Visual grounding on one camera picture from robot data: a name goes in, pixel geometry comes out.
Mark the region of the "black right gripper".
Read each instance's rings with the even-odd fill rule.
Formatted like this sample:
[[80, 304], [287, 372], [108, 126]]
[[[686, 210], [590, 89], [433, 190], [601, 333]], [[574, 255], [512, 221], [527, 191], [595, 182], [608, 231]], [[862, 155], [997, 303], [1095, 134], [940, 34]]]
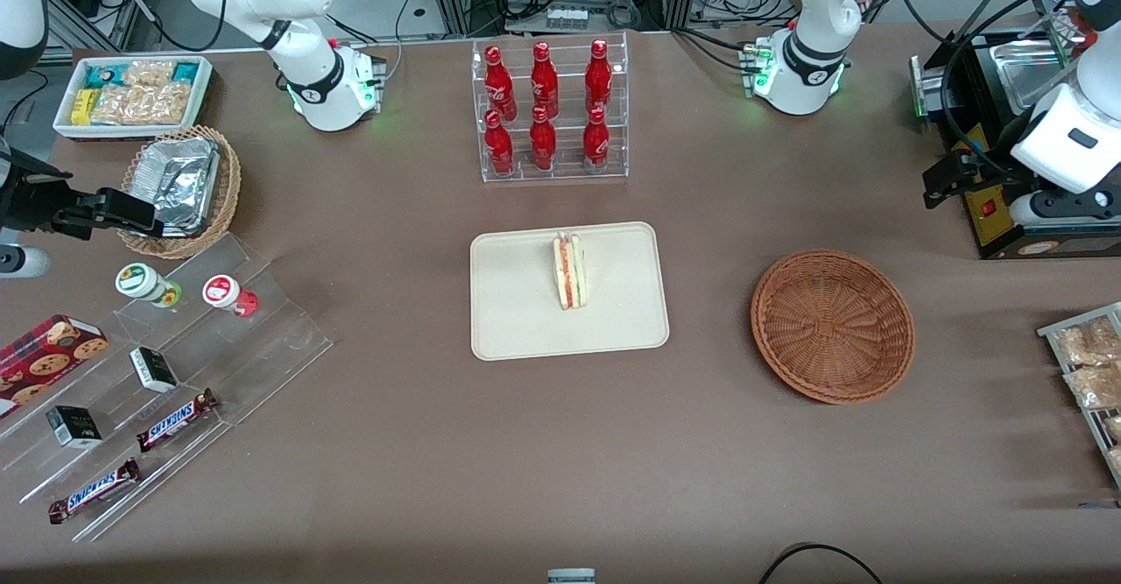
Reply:
[[98, 213], [104, 222], [98, 222], [81, 204], [89, 198], [89, 193], [70, 187], [71, 172], [57, 169], [24, 151], [4, 151], [1, 158], [1, 222], [4, 229], [43, 230], [89, 240], [93, 229], [106, 229], [106, 222], [112, 222], [129, 237], [161, 238], [165, 234], [165, 223], [158, 220], [151, 202], [104, 186], [98, 191]]

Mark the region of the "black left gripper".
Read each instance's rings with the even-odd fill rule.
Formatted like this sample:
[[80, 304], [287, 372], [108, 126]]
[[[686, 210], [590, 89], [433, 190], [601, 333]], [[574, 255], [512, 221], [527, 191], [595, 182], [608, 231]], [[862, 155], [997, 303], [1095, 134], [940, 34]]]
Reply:
[[972, 151], [953, 150], [937, 163], [937, 172], [921, 173], [921, 201], [925, 208], [937, 208], [942, 202], [957, 196], [961, 193], [961, 180], [965, 180], [962, 194], [980, 193], [1000, 186], [1002, 193], [1012, 193], [1012, 197], [1006, 202], [1040, 189], [1037, 174], [1010, 156], [995, 157], [993, 164], [986, 164]]

